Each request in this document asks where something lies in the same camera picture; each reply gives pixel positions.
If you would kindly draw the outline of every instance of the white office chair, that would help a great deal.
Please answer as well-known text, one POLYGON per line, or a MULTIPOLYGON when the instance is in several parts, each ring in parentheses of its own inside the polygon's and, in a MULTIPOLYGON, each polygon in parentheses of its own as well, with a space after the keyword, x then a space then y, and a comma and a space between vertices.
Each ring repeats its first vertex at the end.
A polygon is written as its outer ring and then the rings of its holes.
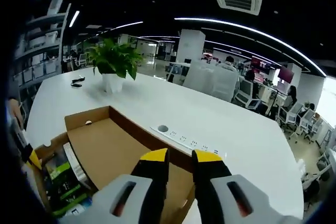
POLYGON ((279 108, 278 119, 280 119, 280 125, 282 124, 295 124, 296 116, 299 114, 303 107, 303 104, 296 102, 289 111, 283 107, 279 108))
POLYGON ((295 125, 296 130, 289 136, 289 139, 291 139, 294 135, 298 137, 303 133, 303 131, 308 127, 308 124, 312 117, 314 116, 315 112, 311 109, 307 110, 306 113, 303 115, 303 117, 300 117, 299 115, 296 116, 295 119, 295 125))
POLYGON ((193 60, 183 86, 210 95, 212 90, 210 83, 212 83, 213 74, 217 68, 203 61, 193 60))
POLYGON ((78 61, 76 62, 77 67, 84 67, 87 65, 86 54, 80 54, 78 61))
POLYGON ((238 81, 238 75, 238 72, 217 67, 213 74, 213 88, 211 95, 224 101, 231 102, 238 81))
POLYGON ((316 120, 312 124, 308 124, 308 127, 304 130, 306 134, 304 137, 308 138, 309 144, 313 142, 311 138, 314 136, 314 134, 317 133, 322 123, 323 123, 323 119, 320 117, 318 120, 316 120))
POLYGON ((255 110, 261 103, 259 99, 252 98, 253 83, 247 80, 240 82, 238 93, 235 95, 234 100, 238 101, 243 107, 249 110, 255 110))

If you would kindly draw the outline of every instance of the man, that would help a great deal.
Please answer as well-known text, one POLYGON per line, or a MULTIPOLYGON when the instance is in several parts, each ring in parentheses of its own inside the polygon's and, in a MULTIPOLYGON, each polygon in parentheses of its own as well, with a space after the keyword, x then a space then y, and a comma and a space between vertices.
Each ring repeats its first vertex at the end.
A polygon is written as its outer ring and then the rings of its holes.
POLYGON ((219 63, 217 66, 228 69, 233 72, 237 72, 237 69, 235 66, 233 66, 233 63, 235 62, 234 58, 232 56, 228 56, 225 59, 224 63, 219 63))

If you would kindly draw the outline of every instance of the box flap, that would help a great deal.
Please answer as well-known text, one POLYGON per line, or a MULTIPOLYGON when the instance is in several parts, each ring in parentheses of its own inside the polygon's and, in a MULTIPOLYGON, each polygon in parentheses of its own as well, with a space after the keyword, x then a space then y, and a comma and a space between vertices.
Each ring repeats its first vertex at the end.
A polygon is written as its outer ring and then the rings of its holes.
POLYGON ((87 121, 92 123, 109 118, 109 106, 68 115, 64 118, 67 131, 82 127, 87 121))

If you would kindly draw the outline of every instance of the black ceiling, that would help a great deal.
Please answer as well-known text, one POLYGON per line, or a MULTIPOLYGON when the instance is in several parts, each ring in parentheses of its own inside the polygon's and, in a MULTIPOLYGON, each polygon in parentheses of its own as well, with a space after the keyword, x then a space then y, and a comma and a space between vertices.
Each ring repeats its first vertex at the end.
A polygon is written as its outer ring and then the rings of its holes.
MULTIPOLYGON (((283 55, 286 53, 307 67, 312 74, 321 75, 312 64, 300 55, 265 36, 223 24, 174 20, 176 17, 217 19, 270 34, 298 49, 314 62, 323 62, 320 67, 327 74, 336 76, 336 68, 329 66, 330 61, 336 61, 333 50, 335 40, 333 31, 336 28, 334 0, 262 0, 258 16, 222 9, 216 0, 67 1, 72 3, 69 19, 76 10, 80 11, 74 26, 66 31, 68 41, 84 39, 85 36, 79 37, 79 33, 89 33, 88 36, 93 36, 106 28, 115 28, 139 21, 143 21, 143 24, 112 30, 102 36, 117 36, 120 33, 134 36, 178 36, 183 28, 212 28, 223 32, 203 29, 202 32, 206 35, 206 40, 245 49, 276 62, 295 62, 283 55), (86 29, 87 25, 101 25, 102 27, 86 29), (253 40, 225 33, 225 31, 253 40), (255 40, 268 44, 280 52, 255 42, 255 40)), ((227 49, 225 46, 206 42, 205 48, 212 49, 213 47, 227 49)))

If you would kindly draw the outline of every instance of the open cardboard box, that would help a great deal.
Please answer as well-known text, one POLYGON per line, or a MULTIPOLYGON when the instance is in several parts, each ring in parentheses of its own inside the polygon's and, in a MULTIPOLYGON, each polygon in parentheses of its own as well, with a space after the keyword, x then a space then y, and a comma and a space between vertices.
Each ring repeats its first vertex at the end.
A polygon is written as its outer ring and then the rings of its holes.
MULTIPOLYGON (((110 106, 66 116, 65 123, 67 133, 54 138, 49 147, 36 149, 36 154, 43 160, 70 142, 80 165, 96 188, 92 193, 119 175, 130 174, 143 154, 169 148, 169 181, 160 223, 182 223, 194 200, 190 156, 162 142, 110 106)), ((43 180, 36 170, 35 175, 41 198, 49 209, 43 180)))

